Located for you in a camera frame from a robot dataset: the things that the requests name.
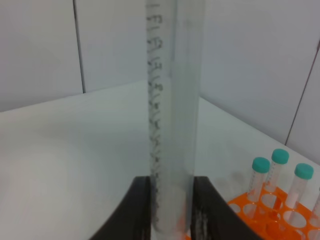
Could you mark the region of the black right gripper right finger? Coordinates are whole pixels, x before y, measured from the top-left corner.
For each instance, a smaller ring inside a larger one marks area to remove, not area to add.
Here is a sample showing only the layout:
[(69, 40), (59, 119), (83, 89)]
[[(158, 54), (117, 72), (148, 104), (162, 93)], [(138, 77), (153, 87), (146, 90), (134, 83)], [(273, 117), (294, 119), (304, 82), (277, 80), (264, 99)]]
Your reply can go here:
[(228, 206), (210, 179), (196, 176), (190, 224), (193, 240), (260, 240)]

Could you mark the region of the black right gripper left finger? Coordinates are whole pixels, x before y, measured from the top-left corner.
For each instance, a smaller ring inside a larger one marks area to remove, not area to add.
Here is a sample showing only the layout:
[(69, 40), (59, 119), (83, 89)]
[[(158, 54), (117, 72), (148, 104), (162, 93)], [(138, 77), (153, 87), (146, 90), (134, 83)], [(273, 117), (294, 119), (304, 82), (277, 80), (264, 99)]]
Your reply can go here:
[(137, 176), (119, 205), (91, 239), (150, 240), (154, 208), (151, 177)]

